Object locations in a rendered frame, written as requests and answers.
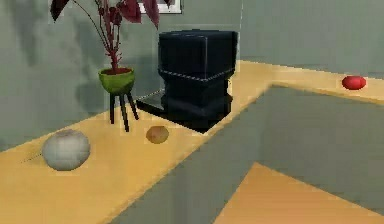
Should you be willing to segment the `white framed wall picture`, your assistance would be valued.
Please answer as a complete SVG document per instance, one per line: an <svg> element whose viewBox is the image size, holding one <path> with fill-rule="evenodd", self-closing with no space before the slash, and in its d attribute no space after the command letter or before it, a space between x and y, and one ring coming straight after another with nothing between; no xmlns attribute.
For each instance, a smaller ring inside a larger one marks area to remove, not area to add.
<svg viewBox="0 0 384 224"><path fill-rule="evenodd" d="M170 5L167 5L165 0L137 0L140 11L146 12L145 3L149 2L149 10L152 11L156 5L159 14L181 14L181 0L170 0Z"/></svg>

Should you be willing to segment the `yellow worktop counter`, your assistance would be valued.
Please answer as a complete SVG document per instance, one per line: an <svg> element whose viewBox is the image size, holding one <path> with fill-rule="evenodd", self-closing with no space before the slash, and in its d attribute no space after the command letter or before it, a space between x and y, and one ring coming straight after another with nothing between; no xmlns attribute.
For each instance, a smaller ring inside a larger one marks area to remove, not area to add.
<svg viewBox="0 0 384 224"><path fill-rule="evenodd" d="M0 224L109 224L116 216L174 175L166 204L213 218L222 209L253 163L251 151L237 140L208 146L226 136L241 112L272 86L306 90L373 103L384 102L384 80L370 78L349 91L340 74L241 61L229 81L230 114L200 134L143 112L126 133L104 113L74 124L91 143L89 159L73 171L48 167L34 139L0 153ZM168 139L153 144L152 126L165 126Z"/></svg>

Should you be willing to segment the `red house plant green pot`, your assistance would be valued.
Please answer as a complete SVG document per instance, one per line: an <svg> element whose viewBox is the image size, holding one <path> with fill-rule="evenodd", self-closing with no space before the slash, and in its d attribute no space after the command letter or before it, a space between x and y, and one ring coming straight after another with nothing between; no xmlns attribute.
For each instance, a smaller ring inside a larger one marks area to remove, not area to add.
<svg viewBox="0 0 384 224"><path fill-rule="evenodd" d="M72 1L89 18L98 37L105 49L105 55L110 58L110 66L98 71L98 77L103 89L109 94L110 123L115 122L115 99L119 98L124 129L130 130L125 99L128 99L134 118L139 119L136 105L131 91L135 84L135 70L131 67L120 66L120 29L123 21L140 23L143 5L145 14L155 28L159 26L159 7L157 0L117 0L111 4L110 0L93 0L97 8L98 22L77 0L51 0L50 15L54 22L57 21L67 4Z"/></svg>

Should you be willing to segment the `red tomato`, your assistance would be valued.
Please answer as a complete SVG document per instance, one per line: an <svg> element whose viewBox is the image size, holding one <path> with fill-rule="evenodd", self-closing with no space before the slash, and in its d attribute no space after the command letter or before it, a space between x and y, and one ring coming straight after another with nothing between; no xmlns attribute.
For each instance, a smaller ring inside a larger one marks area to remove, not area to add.
<svg viewBox="0 0 384 224"><path fill-rule="evenodd" d="M342 86L348 90L360 90L366 86L366 79L361 76L346 76Z"/></svg>

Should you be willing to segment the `brown potato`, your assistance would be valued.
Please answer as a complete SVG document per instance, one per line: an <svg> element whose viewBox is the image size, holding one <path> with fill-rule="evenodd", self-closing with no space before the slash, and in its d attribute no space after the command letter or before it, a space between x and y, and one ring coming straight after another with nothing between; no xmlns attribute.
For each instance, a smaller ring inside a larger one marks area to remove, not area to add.
<svg viewBox="0 0 384 224"><path fill-rule="evenodd" d="M169 137L169 131L165 126L152 126L146 132L146 138L153 144L161 144Z"/></svg>

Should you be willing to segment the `black coffee maker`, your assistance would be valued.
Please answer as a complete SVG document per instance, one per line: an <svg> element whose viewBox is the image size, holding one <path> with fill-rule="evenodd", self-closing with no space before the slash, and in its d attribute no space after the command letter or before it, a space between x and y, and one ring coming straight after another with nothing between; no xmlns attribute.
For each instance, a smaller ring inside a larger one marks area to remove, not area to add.
<svg viewBox="0 0 384 224"><path fill-rule="evenodd" d="M163 32L158 74L164 89L137 102L139 109L205 133L231 112L229 78L235 73L238 33Z"/></svg>

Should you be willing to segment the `grey round vase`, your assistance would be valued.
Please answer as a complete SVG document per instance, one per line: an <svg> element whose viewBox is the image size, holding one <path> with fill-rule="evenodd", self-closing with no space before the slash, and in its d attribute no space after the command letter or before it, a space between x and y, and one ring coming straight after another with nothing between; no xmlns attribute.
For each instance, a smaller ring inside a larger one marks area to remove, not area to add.
<svg viewBox="0 0 384 224"><path fill-rule="evenodd" d="M42 145L46 164L57 171L79 168L90 156L90 143L85 134L67 129L51 135Z"/></svg>

